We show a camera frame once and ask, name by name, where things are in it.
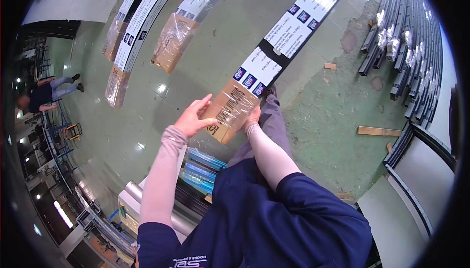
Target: tiled floor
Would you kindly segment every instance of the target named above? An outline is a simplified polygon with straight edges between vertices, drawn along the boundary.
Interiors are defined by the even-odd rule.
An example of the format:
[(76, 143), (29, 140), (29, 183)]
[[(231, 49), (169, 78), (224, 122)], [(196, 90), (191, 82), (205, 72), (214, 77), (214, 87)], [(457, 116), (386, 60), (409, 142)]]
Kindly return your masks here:
[[(72, 54), (71, 41), (48, 39), (55, 74), (82, 75), (85, 93), (74, 92), (63, 98), (70, 117), (80, 122), (84, 131), (73, 152), (79, 164), (74, 176), (93, 192), (106, 214), (116, 209), (117, 194), (129, 180), (140, 182), (148, 174), (165, 127), (173, 124), (194, 99), (218, 93), (295, 0), (220, 0), (197, 30), (173, 74), (167, 75), (149, 61), (163, 25), (181, 2), (169, 0), (143, 43), (124, 107), (119, 110), (104, 100), (112, 63), (102, 55), (102, 48), (121, 1), (108, 23), (82, 23)], [(276, 82), (299, 167), (332, 191), (354, 191), (358, 196), (372, 183), (389, 139), (365, 141), (352, 134), (354, 127), (382, 127), (385, 123), (401, 128), (405, 122), (393, 118), (394, 114), (402, 116), (394, 109), (401, 105), (385, 99), (386, 83), (382, 91), (375, 91), (368, 83), (371, 77), (359, 78), (356, 74), (363, 58), (357, 46), (363, 42), (368, 19), (377, 8), (378, 3), (371, 0), (340, 0)], [(341, 41), (348, 33), (354, 33), (357, 42), (356, 49), (346, 53)], [(323, 65), (328, 62), (338, 63), (338, 70), (325, 71)], [(374, 72), (373, 76), (386, 82), (387, 73)], [(317, 95), (323, 93), (325, 97), (319, 99)], [(383, 113), (380, 102), (386, 104)], [(354, 110), (361, 118), (354, 117)], [(240, 134), (222, 145), (201, 132), (189, 144), (227, 161), (244, 140)], [(373, 151), (355, 147), (368, 142)], [(362, 180), (365, 187), (357, 188)]]

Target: hand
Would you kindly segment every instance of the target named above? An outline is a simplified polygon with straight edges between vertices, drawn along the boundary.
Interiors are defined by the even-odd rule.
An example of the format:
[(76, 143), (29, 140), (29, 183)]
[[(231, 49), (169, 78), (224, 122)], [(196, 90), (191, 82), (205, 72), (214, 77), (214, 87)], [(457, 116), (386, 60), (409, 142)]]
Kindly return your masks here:
[(209, 94), (202, 100), (195, 100), (192, 102), (192, 104), (186, 108), (181, 117), (176, 121), (174, 126), (181, 130), (186, 137), (189, 138), (195, 135), (200, 129), (217, 123), (217, 119), (215, 118), (199, 120), (199, 116), (201, 116), (202, 112), (211, 103), (209, 101), (211, 97), (212, 94)]
[(250, 123), (258, 123), (259, 117), (261, 115), (261, 109), (259, 106), (256, 106), (253, 111), (251, 111), (250, 116), (246, 119), (245, 123), (242, 126), (243, 131), (246, 130), (246, 126)]

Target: blue logo sticker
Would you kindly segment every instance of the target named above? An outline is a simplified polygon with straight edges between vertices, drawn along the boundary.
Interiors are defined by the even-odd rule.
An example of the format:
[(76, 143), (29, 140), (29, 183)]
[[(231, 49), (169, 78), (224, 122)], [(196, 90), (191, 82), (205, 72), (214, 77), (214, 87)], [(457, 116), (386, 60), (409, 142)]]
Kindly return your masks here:
[(261, 95), (261, 93), (264, 91), (265, 88), (266, 88), (266, 86), (264, 84), (258, 83), (258, 85), (253, 90), (253, 94), (255, 94), (255, 96), (259, 97)]
[(132, 45), (132, 41), (133, 41), (133, 40), (134, 40), (134, 36), (131, 36), (131, 37), (129, 38), (129, 41), (127, 42), (127, 44), (128, 44), (129, 46)]
[(256, 77), (254, 77), (253, 75), (249, 74), (245, 80), (243, 81), (243, 85), (248, 88), (248, 89), (251, 89), (251, 87), (253, 86), (253, 84), (255, 84), (256, 80), (258, 80)]
[(287, 12), (291, 13), (292, 15), (295, 15), (299, 9), (299, 6), (297, 6), (296, 4), (292, 4), (292, 6), (289, 8), (289, 10), (287, 10)]
[(143, 41), (146, 34), (147, 32), (142, 30), (141, 35), (139, 36), (139, 40)]
[(299, 16), (297, 16), (297, 19), (300, 20), (300, 22), (305, 23), (307, 19), (310, 18), (310, 14), (302, 11)]
[(234, 80), (236, 80), (237, 82), (240, 81), (242, 76), (245, 75), (245, 72), (246, 72), (246, 69), (243, 69), (243, 67), (238, 68), (238, 71), (234, 75)]
[(315, 30), (318, 26), (318, 21), (314, 19), (312, 19), (312, 21), (310, 21), (310, 23), (307, 25), (307, 27), (311, 30)]

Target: gray pants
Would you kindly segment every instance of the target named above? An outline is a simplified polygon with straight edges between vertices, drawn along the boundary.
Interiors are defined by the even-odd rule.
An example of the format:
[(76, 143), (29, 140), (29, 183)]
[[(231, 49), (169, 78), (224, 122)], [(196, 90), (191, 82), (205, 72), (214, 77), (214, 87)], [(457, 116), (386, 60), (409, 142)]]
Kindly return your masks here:
[[(286, 124), (282, 117), (279, 101), (274, 95), (268, 95), (266, 103), (261, 108), (259, 124), (263, 132), (292, 158), (291, 147), (287, 139)], [(235, 155), (230, 159), (227, 167), (233, 166), (244, 159), (253, 158), (253, 150), (249, 142), (244, 142)]]

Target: company logo on shirt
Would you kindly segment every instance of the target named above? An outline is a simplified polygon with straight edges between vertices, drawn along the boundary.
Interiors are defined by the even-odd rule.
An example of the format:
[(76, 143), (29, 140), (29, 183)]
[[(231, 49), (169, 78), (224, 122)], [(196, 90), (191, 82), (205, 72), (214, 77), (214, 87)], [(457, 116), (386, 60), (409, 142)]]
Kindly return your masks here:
[(243, 69), (243, 67), (238, 68), (238, 71), (234, 75), (234, 80), (239, 81), (242, 76), (245, 75), (246, 69)]
[(254, 77), (253, 75), (249, 74), (246, 79), (243, 81), (243, 85), (247, 87), (248, 89), (251, 89), (253, 84), (255, 84), (257, 78)]
[(312, 19), (312, 21), (310, 21), (310, 23), (307, 25), (307, 27), (311, 30), (315, 30), (318, 26), (318, 21), (314, 19)]
[(310, 14), (302, 11), (299, 16), (297, 16), (297, 19), (300, 20), (300, 22), (305, 23), (307, 19), (310, 18)]
[(173, 259), (175, 262), (173, 267), (169, 268), (203, 268), (201, 266), (202, 262), (206, 262), (207, 256), (197, 256), (197, 257), (186, 257), (183, 259)]
[(253, 94), (255, 94), (255, 96), (259, 97), (261, 95), (261, 93), (264, 91), (265, 88), (266, 88), (266, 86), (264, 84), (258, 83), (258, 85), (253, 90)]
[(139, 36), (139, 40), (143, 41), (146, 34), (147, 32), (142, 30), (141, 35)]
[(130, 38), (129, 38), (129, 41), (127, 42), (127, 44), (130, 46), (132, 45), (132, 41), (134, 40), (134, 36), (132, 35)]
[(292, 6), (289, 8), (289, 10), (287, 10), (287, 12), (291, 13), (292, 15), (295, 15), (295, 13), (297, 13), (299, 9), (299, 6), (297, 6), (296, 4), (292, 4)]

